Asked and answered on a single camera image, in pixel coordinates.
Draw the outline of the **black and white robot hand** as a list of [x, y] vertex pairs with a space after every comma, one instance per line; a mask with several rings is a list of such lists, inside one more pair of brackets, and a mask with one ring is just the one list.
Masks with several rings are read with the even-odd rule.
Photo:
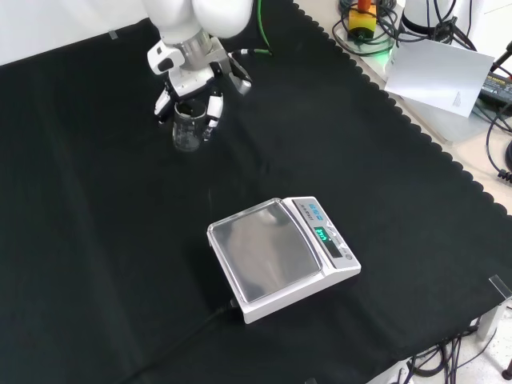
[[147, 52], [147, 61], [156, 75], [163, 75], [164, 88], [154, 105], [154, 116], [161, 127], [174, 120], [175, 105], [192, 99], [211, 85], [220, 71], [228, 70], [228, 56], [218, 38], [208, 34], [174, 45], [163, 40]]

